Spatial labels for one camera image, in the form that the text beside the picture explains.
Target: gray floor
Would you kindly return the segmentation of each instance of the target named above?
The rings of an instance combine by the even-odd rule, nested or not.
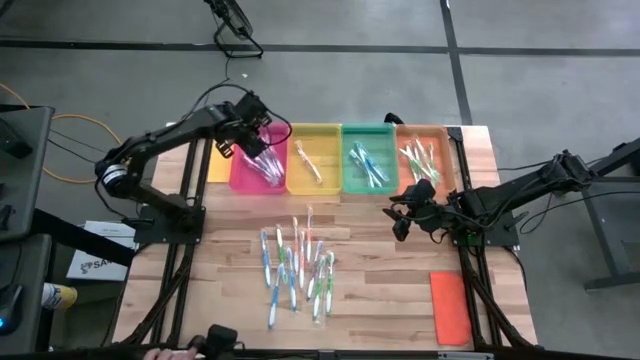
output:
[[[253,22],[256,39],[266,44],[447,44],[436,0],[239,3]],[[634,0],[450,4],[460,46],[640,47],[640,3]],[[0,20],[0,36],[27,39],[209,43],[213,29],[208,9],[198,0],[18,0]],[[98,118],[123,138],[175,120],[203,89],[224,78],[225,59],[217,52],[4,48],[1,54],[0,82],[31,104]],[[639,57],[462,56],[461,63],[473,122],[490,127],[501,167],[539,162],[565,148],[590,160],[640,135]],[[377,122],[392,111],[410,123],[461,123],[448,55],[278,52],[262,61],[232,61],[229,74],[294,122]],[[212,100],[238,96],[221,91]],[[16,100],[0,92],[0,102]],[[100,129],[76,120],[59,120],[53,127],[102,147],[113,145]],[[93,159],[100,156],[52,138]],[[49,149],[47,163],[65,176],[92,175],[90,164],[55,148]],[[501,174],[503,180],[517,175]],[[114,204],[133,212],[131,204]],[[89,186],[46,176],[38,205],[74,223],[114,219]],[[526,210],[543,206],[535,202]],[[554,211],[521,241],[541,345],[639,356],[640,286],[595,294],[582,289],[585,281],[606,275],[584,205]],[[58,268],[62,279],[66,270]],[[103,302],[69,311],[56,344],[96,345],[112,306]]]

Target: plastic bin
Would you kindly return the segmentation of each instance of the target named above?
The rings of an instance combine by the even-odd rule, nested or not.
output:
[[[231,159],[225,159],[214,146],[211,149],[207,182],[228,183],[231,176]]]
[[[271,134],[271,142],[277,142],[287,135],[289,129],[282,124],[272,124],[269,126],[269,133]],[[289,141],[282,142],[278,145],[272,146],[275,150],[276,156],[282,168],[287,175],[287,146]],[[260,173],[251,169],[244,161],[244,152],[239,146],[233,147],[233,159],[231,160],[231,176],[229,178],[229,187],[231,190],[247,195],[263,195],[263,194],[282,194],[287,189],[285,187],[285,180],[282,180],[282,185],[278,187],[271,187],[269,183],[262,177]]]
[[[296,141],[318,169],[322,183],[298,154]],[[294,195],[336,195],[342,188],[342,138],[338,124],[293,124],[287,159],[287,190]]]
[[[402,194],[407,186],[414,185],[415,179],[409,166],[409,160],[398,149],[405,148],[406,143],[411,140],[413,134],[418,135],[420,143],[424,149],[429,151],[429,144],[433,144],[433,161],[436,170],[442,176],[441,181],[436,186],[435,200],[439,203],[447,202],[447,195],[456,188],[453,173],[453,160],[449,151],[449,135],[443,126],[430,125],[398,125],[396,126],[396,154],[398,157],[398,178],[400,185],[398,193]]]
[[[353,144],[360,141],[373,160],[389,177],[382,187],[370,188],[368,175],[349,157]],[[391,124],[342,125],[342,189],[347,194],[392,194],[398,191],[396,139]]]

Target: white toothbrush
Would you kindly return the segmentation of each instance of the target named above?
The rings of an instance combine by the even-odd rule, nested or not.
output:
[[[313,320],[318,320],[318,315],[320,313],[320,300],[322,295],[322,280],[324,280],[324,267],[327,260],[324,255],[320,258],[320,263],[318,264],[318,284],[316,285],[316,298],[313,300]]]
[[[307,262],[304,258],[304,230],[300,230],[300,289],[302,289],[304,293],[304,263]]]
[[[307,265],[311,265],[311,217],[313,217],[313,208],[309,205],[307,207]]]
[[[298,218],[293,217],[293,264],[295,265],[296,274],[300,269],[300,253],[298,248]]]
[[[331,313],[331,296],[333,295],[333,263],[336,260],[333,252],[329,251],[329,276],[327,276],[327,296],[325,304],[327,306],[327,315]]]
[[[318,246],[316,247],[316,255],[313,257],[313,262],[311,263],[311,278],[309,278],[309,289],[307,290],[307,301],[311,301],[311,295],[313,295],[313,285],[317,281],[318,277],[318,258],[320,257],[320,253],[322,252],[322,248],[324,247],[324,242],[322,240],[318,241]]]
[[[293,252],[287,247],[287,258],[289,259],[289,289],[291,290],[291,311],[296,312],[296,274],[293,269]]]

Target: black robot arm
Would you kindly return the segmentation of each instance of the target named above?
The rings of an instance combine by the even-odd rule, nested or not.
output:
[[[214,139],[226,158],[233,155],[233,144],[248,156],[255,157],[269,146],[259,136],[260,129],[271,123],[267,111],[252,92],[247,92],[236,105],[226,102],[204,106],[172,126],[129,138],[120,147],[110,150],[95,166],[98,181],[109,195],[146,203],[174,223],[177,229],[188,231],[193,226],[194,214],[186,199],[177,194],[164,194],[140,182],[147,162],[198,139]]]
[[[544,195],[587,188],[594,178],[628,163],[639,151],[640,138],[588,167],[580,156],[565,150],[539,169],[499,186],[452,192],[445,205],[433,200],[431,183],[421,180],[392,197],[393,205],[383,211],[395,221],[393,232],[398,241],[406,239],[412,222],[429,234],[444,229],[450,234],[481,235],[495,228],[505,213]],[[402,213],[398,205],[405,205],[408,211]]]

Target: orange board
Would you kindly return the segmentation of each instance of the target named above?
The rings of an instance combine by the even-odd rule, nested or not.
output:
[[[440,345],[464,346],[471,341],[464,283],[454,272],[431,273],[431,298]]]

